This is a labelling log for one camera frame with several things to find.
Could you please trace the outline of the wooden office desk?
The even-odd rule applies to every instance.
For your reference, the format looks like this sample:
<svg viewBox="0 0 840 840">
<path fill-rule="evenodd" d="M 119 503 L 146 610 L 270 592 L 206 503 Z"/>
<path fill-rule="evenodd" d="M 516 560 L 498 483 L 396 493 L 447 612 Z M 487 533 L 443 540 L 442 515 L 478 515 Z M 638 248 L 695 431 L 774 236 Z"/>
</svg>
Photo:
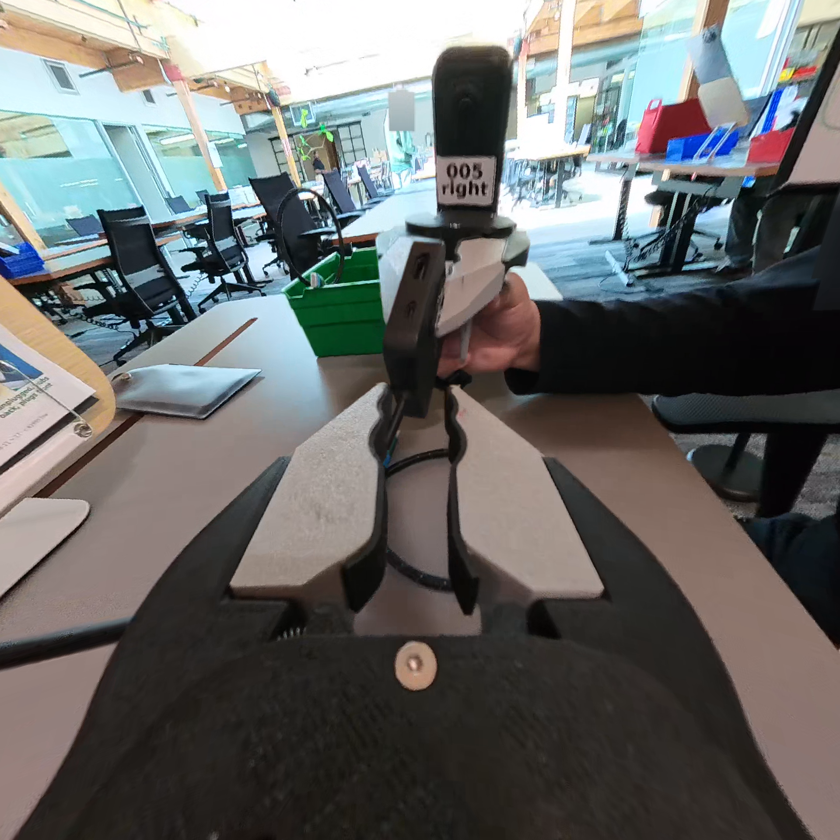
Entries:
<svg viewBox="0 0 840 840">
<path fill-rule="evenodd" d="M 706 255 L 695 246 L 697 218 L 712 209 L 714 202 L 727 204 L 734 200 L 743 183 L 750 177 L 775 175 L 779 161 L 748 161 L 741 150 L 730 155 L 667 161 L 663 155 L 612 151 L 592 154 L 589 162 L 597 167 L 614 165 L 623 168 L 618 208 L 611 238 L 598 238 L 592 245 L 620 243 L 625 248 L 624 260 L 611 251 L 605 252 L 612 275 L 625 288 L 639 287 L 644 281 L 660 277 L 709 271 L 717 265 L 722 252 L 721 238 L 715 238 L 712 250 Z M 637 174 L 650 173 L 652 187 L 669 194 L 670 204 L 664 219 L 653 234 L 647 237 L 628 237 L 626 234 L 628 201 Z"/>
</svg>

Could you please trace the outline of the person's right hand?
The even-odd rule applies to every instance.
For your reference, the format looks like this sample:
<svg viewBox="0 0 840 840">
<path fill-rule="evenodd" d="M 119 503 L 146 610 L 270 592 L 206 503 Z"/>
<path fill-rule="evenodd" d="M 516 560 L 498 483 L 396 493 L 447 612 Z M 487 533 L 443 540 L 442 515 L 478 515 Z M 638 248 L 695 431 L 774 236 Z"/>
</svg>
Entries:
<svg viewBox="0 0 840 840">
<path fill-rule="evenodd" d="M 507 370 L 536 372 L 540 367 L 539 309 L 519 275 L 507 275 L 502 289 L 471 320 L 467 350 L 455 333 L 442 343 L 437 375 L 446 379 L 463 371 L 469 375 Z"/>
</svg>

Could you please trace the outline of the display board on stand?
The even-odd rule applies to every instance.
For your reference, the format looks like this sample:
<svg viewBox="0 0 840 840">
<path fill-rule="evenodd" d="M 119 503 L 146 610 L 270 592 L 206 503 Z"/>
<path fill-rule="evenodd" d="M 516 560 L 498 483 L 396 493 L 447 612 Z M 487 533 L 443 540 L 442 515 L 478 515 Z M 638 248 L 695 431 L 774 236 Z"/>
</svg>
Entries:
<svg viewBox="0 0 840 840">
<path fill-rule="evenodd" d="M 749 110 L 722 44 L 720 25 L 704 28 L 698 35 L 689 38 L 687 49 L 698 84 L 700 109 L 710 127 L 746 127 Z"/>
</svg>

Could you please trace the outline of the green plastic bin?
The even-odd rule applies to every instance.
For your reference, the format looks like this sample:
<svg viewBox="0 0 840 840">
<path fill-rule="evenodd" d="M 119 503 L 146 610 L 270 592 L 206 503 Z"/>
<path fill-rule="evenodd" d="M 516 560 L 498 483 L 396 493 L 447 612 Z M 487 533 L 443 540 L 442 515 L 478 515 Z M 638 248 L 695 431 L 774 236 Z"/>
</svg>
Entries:
<svg viewBox="0 0 840 840">
<path fill-rule="evenodd" d="M 282 290 L 319 358 L 380 354 L 382 315 L 375 247 L 331 253 Z"/>
</svg>

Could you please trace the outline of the black office chair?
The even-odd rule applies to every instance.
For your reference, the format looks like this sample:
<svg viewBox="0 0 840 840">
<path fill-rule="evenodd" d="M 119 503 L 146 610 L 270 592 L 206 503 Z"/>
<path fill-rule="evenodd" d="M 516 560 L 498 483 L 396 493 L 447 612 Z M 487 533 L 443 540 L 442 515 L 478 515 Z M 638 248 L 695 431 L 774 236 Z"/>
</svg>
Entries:
<svg viewBox="0 0 840 840">
<path fill-rule="evenodd" d="M 328 254 L 331 246 L 323 242 L 333 230 L 313 219 L 288 173 L 252 177 L 249 183 L 266 212 L 269 242 L 277 259 L 296 280 L 300 276 L 296 269 L 309 270 Z"/>
<path fill-rule="evenodd" d="M 141 206 L 98 210 L 112 258 L 117 289 L 106 296 L 104 312 L 127 322 L 132 340 L 113 356 L 117 366 L 141 345 L 151 347 L 196 319 L 184 288 L 155 239 Z"/>
<path fill-rule="evenodd" d="M 193 257 L 183 266 L 184 271 L 198 271 L 210 282 L 217 283 L 217 289 L 196 304 L 198 312 L 204 313 L 207 303 L 216 303 L 222 296 L 231 301 L 237 291 L 256 292 L 264 297 L 263 288 L 269 282 L 258 282 L 251 272 L 246 249 L 237 233 L 230 198 L 222 193 L 207 194 L 205 205 L 203 242 L 182 250 Z"/>
</svg>

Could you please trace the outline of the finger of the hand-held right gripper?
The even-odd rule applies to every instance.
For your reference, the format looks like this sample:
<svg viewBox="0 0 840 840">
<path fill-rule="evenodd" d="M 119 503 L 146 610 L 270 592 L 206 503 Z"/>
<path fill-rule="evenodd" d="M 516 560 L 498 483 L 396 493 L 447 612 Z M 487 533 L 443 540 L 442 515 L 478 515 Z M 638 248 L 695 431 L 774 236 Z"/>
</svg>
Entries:
<svg viewBox="0 0 840 840">
<path fill-rule="evenodd" d="M 436 336 L 459 331 L 500 294 L 506 268 L 506 245 L 458 245 L 457 260 L 444 283 Z"/>
<path fill-rule="evenodd" d="M 388 322 L 391 316 L 411 247 L 416 242 L 439 245 L 445 252 L 445 243 L 442 239 L 411 234 L 405 228 L 391 228 L 380 233 L 375 240 L 384 322 Z"/>
</svg>

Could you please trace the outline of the silver grey pouch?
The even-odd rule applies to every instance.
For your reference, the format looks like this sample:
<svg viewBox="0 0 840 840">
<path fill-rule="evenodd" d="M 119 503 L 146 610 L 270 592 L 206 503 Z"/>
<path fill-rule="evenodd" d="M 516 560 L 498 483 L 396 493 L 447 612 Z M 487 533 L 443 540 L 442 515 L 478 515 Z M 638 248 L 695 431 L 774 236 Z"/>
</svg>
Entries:
<svg viewBox="0 0 840 840">
<path fill-rule="evenodd" d="M 156 364 L 111 379 L 119 410 L 204 420 L 261 374 L 260 369 Z"/>
</svg>

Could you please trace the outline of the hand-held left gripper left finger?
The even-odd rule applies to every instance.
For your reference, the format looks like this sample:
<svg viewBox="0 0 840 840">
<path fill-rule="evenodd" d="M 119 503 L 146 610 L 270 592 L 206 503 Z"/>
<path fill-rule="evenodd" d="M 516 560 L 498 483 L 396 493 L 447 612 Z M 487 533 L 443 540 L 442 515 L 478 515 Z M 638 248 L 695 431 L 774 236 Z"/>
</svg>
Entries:
<svg viewBox="0 0 840 840">
<path fill-rule="evenodd" d="M 385 574 L 384 383 L 297 446 L 234 572 L 233 595 L 358 613 Z"/>
</svg>

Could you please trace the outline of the small blue bins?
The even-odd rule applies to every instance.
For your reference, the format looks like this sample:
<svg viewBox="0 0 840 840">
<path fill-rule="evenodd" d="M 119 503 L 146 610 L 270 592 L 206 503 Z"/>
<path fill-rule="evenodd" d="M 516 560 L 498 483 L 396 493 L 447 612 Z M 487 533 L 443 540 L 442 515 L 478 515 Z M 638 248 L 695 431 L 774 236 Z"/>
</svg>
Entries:
<svg viewBox="0 0 840 840">
<path fill-rule="evenodd" d="M 670 163 L 715 160 L 729 155 L 739 139 L 739 129 L 721 125 L 710 132 L 669 140 L 665 160 Z"/>
</svg>

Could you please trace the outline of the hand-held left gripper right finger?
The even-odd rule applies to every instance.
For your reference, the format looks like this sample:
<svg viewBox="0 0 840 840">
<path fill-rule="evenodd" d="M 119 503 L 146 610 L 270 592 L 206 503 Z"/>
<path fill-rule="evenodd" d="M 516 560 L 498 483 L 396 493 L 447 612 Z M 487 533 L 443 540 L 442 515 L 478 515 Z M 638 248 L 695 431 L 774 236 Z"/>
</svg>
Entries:
<svg viewBox="0 0 840 840">
<path fill-rule="evenodd" d="M 604 584 L 541 452 L 458 385 L 445 430 L 448 577 L 462 613 L 599 599 Z"/>
</svg>

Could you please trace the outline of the red tote bag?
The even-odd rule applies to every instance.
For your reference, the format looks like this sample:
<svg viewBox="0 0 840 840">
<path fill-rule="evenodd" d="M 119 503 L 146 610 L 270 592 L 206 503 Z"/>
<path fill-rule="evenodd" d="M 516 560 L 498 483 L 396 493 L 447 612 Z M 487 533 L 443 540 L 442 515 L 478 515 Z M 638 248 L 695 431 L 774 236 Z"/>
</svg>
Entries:
<svg viewBox="0 0 840 840">
<path fill-rule="evenodd" d="M 664 154 L 671 140 L 708 134 L 710 125 L 698 98 L 665 105 L 652 99 L 637 130 L 636 154 Z"/>
</svg>

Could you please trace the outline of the person's right forearm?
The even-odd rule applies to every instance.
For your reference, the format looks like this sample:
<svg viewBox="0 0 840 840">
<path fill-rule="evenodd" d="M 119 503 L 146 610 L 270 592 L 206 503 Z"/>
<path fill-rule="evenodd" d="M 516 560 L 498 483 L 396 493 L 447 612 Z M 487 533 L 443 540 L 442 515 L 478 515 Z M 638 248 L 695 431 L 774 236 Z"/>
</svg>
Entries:
<svg viewBox="0 0 840 840">
<path fill-rule="evenodd" d="M 838 260 L 812 248 L 744 280 L 634 301 L 540 301 L 519 395 L 779 396 L 839 386 Z"/>
</svg>

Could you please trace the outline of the printed instruction sheet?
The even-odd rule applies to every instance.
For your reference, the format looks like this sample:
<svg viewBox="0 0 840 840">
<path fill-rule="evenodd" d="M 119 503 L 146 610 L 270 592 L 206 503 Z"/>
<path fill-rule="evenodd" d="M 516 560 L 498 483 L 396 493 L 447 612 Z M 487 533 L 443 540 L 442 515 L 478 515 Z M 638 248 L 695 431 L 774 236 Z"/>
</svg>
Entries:
<svg viewBox="0 0 840 840">
<path fill-rule="evenodd" d="M 95 401 L 95 390 L 1 328 L 1 469 L 6 471 Z"/>
</svg>

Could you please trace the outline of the red box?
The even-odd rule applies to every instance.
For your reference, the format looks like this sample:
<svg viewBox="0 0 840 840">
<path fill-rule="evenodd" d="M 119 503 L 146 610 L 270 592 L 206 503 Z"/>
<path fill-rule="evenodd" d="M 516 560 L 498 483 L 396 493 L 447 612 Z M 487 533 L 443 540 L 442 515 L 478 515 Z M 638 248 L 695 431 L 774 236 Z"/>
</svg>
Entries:
<svg viewBox="0 0 840 840">
<path fill-rule="evenodd" d="M 778 164 L 784 158 L 795 127 L 784 130 L 772 130 L 753 137 L 749 144 L 748 163 Z"/>
</svg>

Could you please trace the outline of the grey seat office chair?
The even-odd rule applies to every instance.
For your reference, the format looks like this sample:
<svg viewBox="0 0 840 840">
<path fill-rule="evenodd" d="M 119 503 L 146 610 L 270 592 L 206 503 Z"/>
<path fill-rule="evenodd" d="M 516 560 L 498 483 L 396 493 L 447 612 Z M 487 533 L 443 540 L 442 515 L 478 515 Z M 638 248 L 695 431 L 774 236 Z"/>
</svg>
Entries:
<svg viewBox="0 0 840 840">
<path fill-rule="evenodd" d="M 735 434 L 687 456 L 722 499 L 757 502 L 760 518 L 792 510 L 827 438 L 838 434 L 839 391 L 791 395 L 658 395 L 657 420 L 678 434 Z"/>
</svg>

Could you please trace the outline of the black hub with thin cable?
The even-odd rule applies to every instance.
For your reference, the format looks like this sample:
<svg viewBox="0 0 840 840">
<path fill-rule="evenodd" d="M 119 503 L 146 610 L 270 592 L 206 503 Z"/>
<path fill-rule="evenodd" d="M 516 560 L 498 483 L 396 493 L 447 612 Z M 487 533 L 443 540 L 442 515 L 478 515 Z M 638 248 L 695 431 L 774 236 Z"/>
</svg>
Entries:
<svg viewBox="0 0 840 840">
<path fill-rule="evenodd" d="M 385 324 L 383 360 L 393 408 L 385 433 L 384 477 L 402 422 L 426 419 L 438 388 L 441 339 L 436 322 L 447 279 L 447 248 L 415 243 L 406 262 L 391 316 Z"/>
</svg>

